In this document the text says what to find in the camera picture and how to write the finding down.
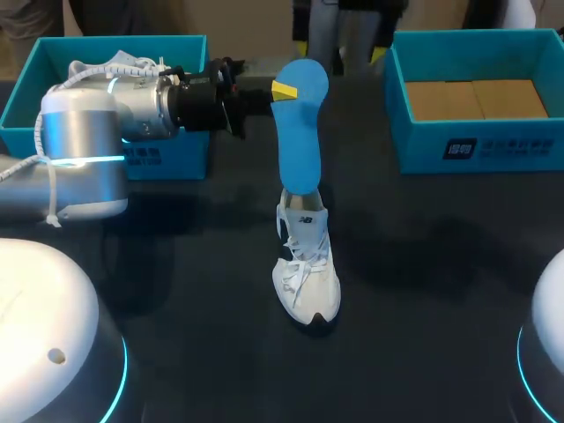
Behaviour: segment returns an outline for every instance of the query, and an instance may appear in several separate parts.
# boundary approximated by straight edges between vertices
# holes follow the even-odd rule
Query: cardboard
[[[417,121],[547,118],[532,81],[405,83]]]
[[[529,79],[474,81],[472,84],[486,119],[548,117]]]
[[[447,82],[445,86],[449,120],[484,119],[472,82]]]
[[[407,95],[417,121],[447,119],[448,107],[444,82],[408,82]]]

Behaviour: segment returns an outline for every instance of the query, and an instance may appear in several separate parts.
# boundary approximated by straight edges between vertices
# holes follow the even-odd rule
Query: black table
[[[92,278],[141,367],[148,423],[508,421],[516,335],[564,248],[564,175],[400,175],[377,80],[332,81],[319,127],[343,292],[328,337],[297,331],[272,286],[268,117],[214,140],[206,181],[132,183],[116,219],[0,236]]]

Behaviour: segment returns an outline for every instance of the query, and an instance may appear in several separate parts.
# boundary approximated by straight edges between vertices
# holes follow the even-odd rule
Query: person's leg
[[[69,3],[84,35],[152,33],[139,0],[70,0]]]
[[[0,26],[11,42],[16,65],[26,63],[39,37],[64,35],[62,0],[0,0]]]
[[[331,74],[338,38],[338,0],[312,0],[309,15],[308,58]]]

